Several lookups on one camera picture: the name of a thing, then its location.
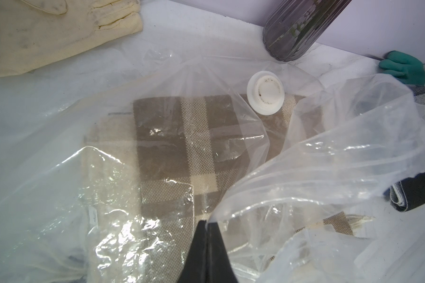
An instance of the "bottle cap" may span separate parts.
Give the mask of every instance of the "bottle cap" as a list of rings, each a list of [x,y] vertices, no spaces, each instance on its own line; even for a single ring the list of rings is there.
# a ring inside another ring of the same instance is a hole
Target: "bottle cap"
[[[259,71],[247,84],[247,99],[255,112],[272,115],[282,108],[285,91],[280,79],[270,71]]]

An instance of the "cream work glove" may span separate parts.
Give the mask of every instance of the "cream work glove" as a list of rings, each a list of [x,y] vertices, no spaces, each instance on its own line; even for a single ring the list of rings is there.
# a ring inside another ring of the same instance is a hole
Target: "cream work glove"
[[[142,30],[140,0],[0,0],[0,77]]]

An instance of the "beige checkered cloth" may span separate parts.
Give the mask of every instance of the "beige checkered cloth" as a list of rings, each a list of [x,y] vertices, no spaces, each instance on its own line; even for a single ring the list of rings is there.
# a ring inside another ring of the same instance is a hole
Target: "beige checkered cloth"
[[[287,96],[280,111],[259,115],[267,160],[280,153],[295,104]],[[83,157],[85,199],[98,213],[88,281],[176,282],[196,223],[247,173],[246,138],[230,96],[140,99],[95,124]],[[333,220],[352,235],[344,214]]]

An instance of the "plastic bag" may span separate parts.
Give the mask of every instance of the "plastic bag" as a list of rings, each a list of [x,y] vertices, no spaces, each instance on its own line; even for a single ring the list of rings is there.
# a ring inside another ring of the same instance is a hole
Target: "plastic bag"
[[[210,221],[220,223],[238,277],[278,282],[292,271],[288,263],[295,263],[289,253],[278,252],[292,248],[289,242],[283,246],[293,235],[301,237],[299,229],[422,171],[425,106],[416,105],[411,91],[390,76],[348,80],[299,101],[285,150],[232,186]],[[334,239],[324,241],[340,246]],[[271,268],[278,256],[284,257],[278,270],[287,264],[280,273]],[[337,257],[354,260],[342,252]],[[337,282],[326,269],[314,267],[324,282]],[[347,265],[334,272],[345,282],[358,279]]]
[[[371,242],[336,233],[333,227],[304,229],[291,237],[256,282],[357,282],[354,259]]]
[[[281,151],[269,139],[290,112],[262,121],[243,95],[261,70],[289,83],[288,102],[322,89],[287,64],[196,58],[84,98],[9,149],[0,281],[175,281],[196,222]]]

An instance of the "dark gray fabric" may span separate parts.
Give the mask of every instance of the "dark gray fabric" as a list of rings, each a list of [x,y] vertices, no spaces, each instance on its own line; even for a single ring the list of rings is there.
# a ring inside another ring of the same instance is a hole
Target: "dark gray fabric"
[[[425,87],[412,87],[414,101],[425,105]],[[425,204],[425,173],[420,173],[414,178],[406,178],[390,188],[390,201],[392,206],[400,211],[407,212]]]

